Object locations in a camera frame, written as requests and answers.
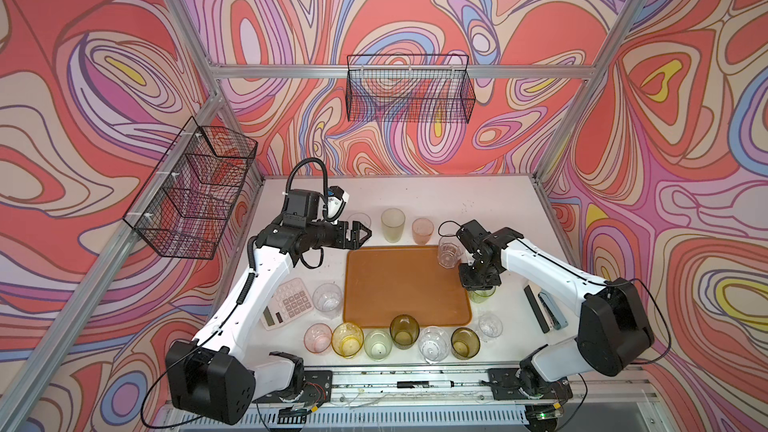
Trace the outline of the light green ribbed glass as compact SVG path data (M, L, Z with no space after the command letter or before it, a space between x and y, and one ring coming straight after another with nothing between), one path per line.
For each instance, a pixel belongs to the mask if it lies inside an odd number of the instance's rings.
M480 304L486 302L496 292L496 287L491 287L484 290L473 290L468 292L468 296L471 302Z

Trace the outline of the frosted pale green tumbler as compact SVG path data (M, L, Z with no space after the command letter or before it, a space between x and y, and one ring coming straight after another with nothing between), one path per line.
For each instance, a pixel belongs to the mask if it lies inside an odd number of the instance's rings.
M382 233L389 243L400 241L405 227L405 214L399 208L388 208L381 214Z

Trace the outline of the clear ribbed glass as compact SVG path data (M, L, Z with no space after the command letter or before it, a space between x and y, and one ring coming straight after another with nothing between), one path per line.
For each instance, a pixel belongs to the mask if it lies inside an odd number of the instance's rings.
M438 242L437 262L445 269L456 267L464 257L464 247L456 236L441 237Z

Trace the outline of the small clear glass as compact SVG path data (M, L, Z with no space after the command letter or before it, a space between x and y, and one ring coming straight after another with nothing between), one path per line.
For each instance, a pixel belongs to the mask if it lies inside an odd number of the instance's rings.
M490 312L483 313L477 318L477 326L481 339L485 341L497 339L504 332L502 320Z

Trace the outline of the frosted pink tumbler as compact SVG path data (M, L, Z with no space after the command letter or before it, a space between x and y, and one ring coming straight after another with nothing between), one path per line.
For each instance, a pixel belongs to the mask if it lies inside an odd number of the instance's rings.
M426 245L429 243L434 233L433 222L425 217L417 218L412 223L412 237L417 245Z

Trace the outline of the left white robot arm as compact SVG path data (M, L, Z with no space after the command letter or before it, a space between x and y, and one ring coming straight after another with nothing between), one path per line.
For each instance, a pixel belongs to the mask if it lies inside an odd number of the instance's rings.
M370 238L370 229L360 222L341 220L348 199L338 186L285 192L278 216L249 238L246 269L234 289L193 339L177 340L167 352L174 407L234 425L256 399L302 394L302 358L273 351L249 368L244 363L249 336L305 252L357 250Z

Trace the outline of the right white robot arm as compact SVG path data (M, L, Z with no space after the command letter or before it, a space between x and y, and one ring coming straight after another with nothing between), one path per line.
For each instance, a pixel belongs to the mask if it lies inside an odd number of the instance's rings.
M516 273L549 293L578 319L577 333L526 356L513 380L521 394L538 398L565 377L599 372L614 377L651 348L654 333L637 287L584 272L535 246L520 232L486 230L478 221L459 226L456 236L472 261L459 265L468 291L501 285Z

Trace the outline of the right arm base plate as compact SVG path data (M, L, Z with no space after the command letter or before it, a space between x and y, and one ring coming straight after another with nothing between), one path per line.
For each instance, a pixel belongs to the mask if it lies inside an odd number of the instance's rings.
M567 402L573 398L570 382L566 378L547 382L534 376L533 370L519 368L491 368L487 373L487 386L495 400Z

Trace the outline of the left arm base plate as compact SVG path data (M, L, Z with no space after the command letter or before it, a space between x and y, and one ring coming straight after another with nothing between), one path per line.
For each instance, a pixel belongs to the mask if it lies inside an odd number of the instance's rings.
M309 369L303 373L303 378L286 389L268 393L262 397L254 397L252 402L258 404L285 404L286 406L322 405L332 396L333 372L326 369Z

